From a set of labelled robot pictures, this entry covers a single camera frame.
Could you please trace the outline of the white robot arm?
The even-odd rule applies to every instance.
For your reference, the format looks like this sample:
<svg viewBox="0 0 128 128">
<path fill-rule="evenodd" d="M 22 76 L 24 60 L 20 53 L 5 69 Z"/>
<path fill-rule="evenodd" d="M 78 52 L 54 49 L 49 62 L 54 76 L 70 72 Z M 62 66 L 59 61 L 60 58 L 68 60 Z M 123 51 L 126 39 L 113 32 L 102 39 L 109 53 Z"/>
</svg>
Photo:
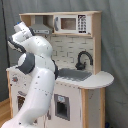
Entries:
<svg viewBox="0 0 128 128">
<path fill-rule="evenodd" d="M 17 23 L 14 30 L 8 44 L 22 53 L 16 69 L 28 74 L 32 81 L 20 111 L 1 128 L 38 128 L 34 121 L 48 112 L 58 67 L 51 59 L 53 48 L 45 38 L 36 36 L 24 22 Z"/>
</svg>

